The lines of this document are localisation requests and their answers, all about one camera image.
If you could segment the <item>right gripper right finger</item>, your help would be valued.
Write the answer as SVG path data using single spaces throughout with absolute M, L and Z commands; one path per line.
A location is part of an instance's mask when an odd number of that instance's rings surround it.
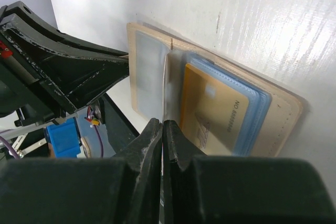
M 163 123 L 163 192 L 165 223 L 210 223 L 201 197 L 194 157 L 205 154 L 173 120 Z

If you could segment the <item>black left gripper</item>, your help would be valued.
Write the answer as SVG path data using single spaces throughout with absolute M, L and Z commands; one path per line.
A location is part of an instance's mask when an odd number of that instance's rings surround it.
M 65 33 L 23 2 L 1 7 L 1 117 L 63 123 L 129 75 L 128 54 Z

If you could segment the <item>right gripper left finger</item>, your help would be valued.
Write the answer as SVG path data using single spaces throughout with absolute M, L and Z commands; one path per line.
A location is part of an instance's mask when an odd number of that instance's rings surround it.
M 116 156 L 94 161 L 89 188 L 97 217 L 90 223 L 159 223 L 161 146 L 162 124 L 152 118 Z

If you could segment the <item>beige card holder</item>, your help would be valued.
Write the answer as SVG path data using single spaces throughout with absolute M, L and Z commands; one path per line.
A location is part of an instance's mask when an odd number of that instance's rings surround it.
M 288 91 L 199 47 L 127 25 L 133 109 L 208 155 L 277 156 L 302 113 Z

